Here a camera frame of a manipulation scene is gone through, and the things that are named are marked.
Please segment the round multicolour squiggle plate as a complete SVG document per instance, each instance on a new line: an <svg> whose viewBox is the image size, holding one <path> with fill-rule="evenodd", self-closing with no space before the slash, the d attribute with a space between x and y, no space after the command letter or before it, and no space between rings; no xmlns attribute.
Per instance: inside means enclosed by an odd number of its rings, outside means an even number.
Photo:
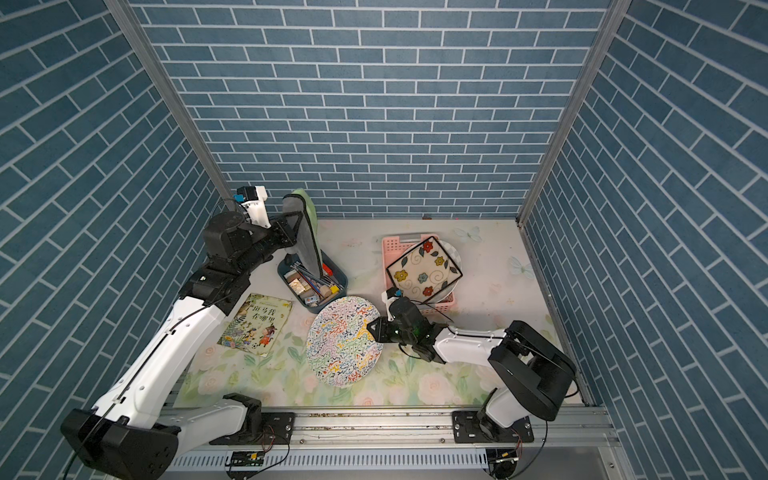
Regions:
<svg viewBox="0 0 768 480"><path fill-rule="evenodd" d="M305 356L321 382L347 387L373 371L383 347L367 326L379 317L375 305L358 296L334 300L317 314L308 332Z"/></svg>

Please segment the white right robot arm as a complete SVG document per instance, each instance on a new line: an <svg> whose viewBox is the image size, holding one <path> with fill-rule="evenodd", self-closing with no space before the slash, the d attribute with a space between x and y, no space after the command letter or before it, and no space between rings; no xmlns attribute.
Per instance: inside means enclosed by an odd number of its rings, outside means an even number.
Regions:
<svg viewBox="0 0 768 480"><path fill-rule="evenodd" d="M470 420L471 440L525 442L515 425L531 416L556 419L575 383L572 360L522 320L495 331L461 329L429 320L417 304L396 290L384 294L386 314L366 329L382 344L409 348L411 355L443 365L465 363L489 368L501 382Z"/></svg>

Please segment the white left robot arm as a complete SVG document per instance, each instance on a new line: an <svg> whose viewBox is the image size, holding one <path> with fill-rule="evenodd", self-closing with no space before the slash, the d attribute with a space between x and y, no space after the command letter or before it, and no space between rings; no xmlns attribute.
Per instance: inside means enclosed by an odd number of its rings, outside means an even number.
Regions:
<svg viewBox="0 0 768 480"><path fill-rule="evenodd" d="M74 409L63 420L61 433L86 467L118 479L157 479L199 446L257 443L268 435L260 400L237 393L187 414L161 415L197 350L223 332L256 268L284 250L322 269L315 214L285 204L282 214L259 220L256 211L250 205L211 218L203 231L206 261L155 336L92 407Z"/></svg>

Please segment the teal plastic stationery bin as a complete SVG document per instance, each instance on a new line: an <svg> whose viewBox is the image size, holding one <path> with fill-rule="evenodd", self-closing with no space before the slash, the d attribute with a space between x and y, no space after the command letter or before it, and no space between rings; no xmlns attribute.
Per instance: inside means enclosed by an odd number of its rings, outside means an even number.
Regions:
<svg viewBox="0 0 768 480"><path fill-rule="evenodd" d="M318 314L330 303L347 295L347 276L324 251L323 263L333 270L332 278L324 272L320 277L312 276L292 254L287 254L277 267L278 275L291 294L312 314Z"/></svg>

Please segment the colourful picture book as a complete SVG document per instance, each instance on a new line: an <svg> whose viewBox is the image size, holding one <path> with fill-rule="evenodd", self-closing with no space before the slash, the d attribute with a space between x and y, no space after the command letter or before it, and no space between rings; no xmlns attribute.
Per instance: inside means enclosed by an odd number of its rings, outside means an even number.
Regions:
<svg viewBox="0 0 768 480"><path fill-rule="evenodd" d="M250 294L225 328L218 344L255 356L266 356L287 323L292 305L290 300Z"/></svg>

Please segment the small green circuit board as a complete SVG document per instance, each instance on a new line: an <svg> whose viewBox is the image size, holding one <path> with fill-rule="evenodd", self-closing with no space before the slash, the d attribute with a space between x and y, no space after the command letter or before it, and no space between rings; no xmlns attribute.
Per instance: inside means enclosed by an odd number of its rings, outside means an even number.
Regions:
<svg viewBox="0 0 768 480"><path fill-rule="evenodd" d="M255 469L264 465L265 453L263 451L235 451L225 463L228 470L232 468Z"/></svg>

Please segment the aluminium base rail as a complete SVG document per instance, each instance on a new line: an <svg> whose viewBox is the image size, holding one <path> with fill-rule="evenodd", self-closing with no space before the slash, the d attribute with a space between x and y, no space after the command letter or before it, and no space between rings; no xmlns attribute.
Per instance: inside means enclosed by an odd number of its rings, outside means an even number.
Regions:
<svg viewBox="0 0 768 480"><path fill-rule="evenodd" d="M532 443L457 444L451 407L298 408L289 445L205 445L174 460L167 479L631 479L607 411L566 405L532 418ZM260 468L232 468L263 451Z"/></svg>

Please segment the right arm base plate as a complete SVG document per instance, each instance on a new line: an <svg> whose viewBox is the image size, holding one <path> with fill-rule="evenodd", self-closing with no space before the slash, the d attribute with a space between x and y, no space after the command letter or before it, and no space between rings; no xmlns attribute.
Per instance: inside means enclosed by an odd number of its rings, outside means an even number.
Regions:
<svg viewBox="0 0 768 480"><path fill-rule="evenodd" d="M451 412L452 432L457 444L480 443L532 443L535 436L529 416L516 420L509 427L501 427L478 408Z"/></svg>

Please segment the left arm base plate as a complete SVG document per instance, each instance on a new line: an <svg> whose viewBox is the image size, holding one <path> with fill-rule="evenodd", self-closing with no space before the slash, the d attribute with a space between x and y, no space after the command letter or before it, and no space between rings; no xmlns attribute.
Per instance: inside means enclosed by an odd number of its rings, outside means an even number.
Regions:
<svg viewBox="0 0 768 480"><path fill-rule="evenodd" d="M294 412L265 412L260 400L238 393L224 395L223 400L243 407L244 419L237 431L211 440L210 445L290 444L296 420Z"/></svg>

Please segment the aluminium corner post left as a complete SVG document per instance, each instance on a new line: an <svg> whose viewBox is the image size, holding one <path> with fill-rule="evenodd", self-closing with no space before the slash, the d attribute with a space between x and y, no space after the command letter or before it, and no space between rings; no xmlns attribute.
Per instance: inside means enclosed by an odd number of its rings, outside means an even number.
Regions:
<svg viewBox="0 0 768 480"><path fill-rule="evenodd" d="M129 2L123 0L104 0L104 4L178 124L185 140L195 153L198 162L213 183L220 201L229 210L243 215L243 211L232 198L228 182L225 180L207 143L189 114L187 107Z"/></svg>

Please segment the aluminium corner post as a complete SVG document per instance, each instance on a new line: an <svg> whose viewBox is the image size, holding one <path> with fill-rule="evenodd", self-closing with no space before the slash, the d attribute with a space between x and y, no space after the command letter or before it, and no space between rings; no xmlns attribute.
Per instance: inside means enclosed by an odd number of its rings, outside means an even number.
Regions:
<svg viewBox="0 0 768 480"><path fill-rule="evenodd" d="M619 26L630 5L630 0L615 0L611 1L609 4L609 8L598 29L595 41L585 58L585 63L559 119L558 127L552 136L547 152L542 157L539 169L533 178L533 183L520 209L517 217L517 225L520 229L525 227L533 213L535 204L544 189L547 178L558 160L558 156L574 125L579 110L589 93L590 87L597 76L598 70L607 55L607 51L616 36Z"/></svg>
<svg viewBox="0 0 768 480"><path fill-rule="evenodd" d="M129 2L123 0L104 0L104 4L178 124L185 140L195 153L198 162L213 183L220 201L229 210L243 215L243 211L232 198L228 182L225 180L207 143L189 114L187 107Z"/></svg>

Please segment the aluminium corner post right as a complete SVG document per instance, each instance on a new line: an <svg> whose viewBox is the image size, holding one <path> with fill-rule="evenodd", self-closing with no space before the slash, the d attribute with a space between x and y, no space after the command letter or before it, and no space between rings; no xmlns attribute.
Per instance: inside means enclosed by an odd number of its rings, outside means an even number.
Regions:
<svg viewBox="0 0 768 480"><path fill-rule="evenodd" d="M539 169L533 178L533 183L520 209L517 217L517 225L520 229L525 227L533 213L535 204L544 189L547 178L558 160L558 156L574 125L579 110L589 93L590 87L597 76L598 70L607 55L607 51L616 36L619 26L630 5L630 0L615 0L611 1L609 4L609 8L598 29L595 41L585 58L585 63L559 119L558 127L552 136L547 152L542 157Z"/></svg>

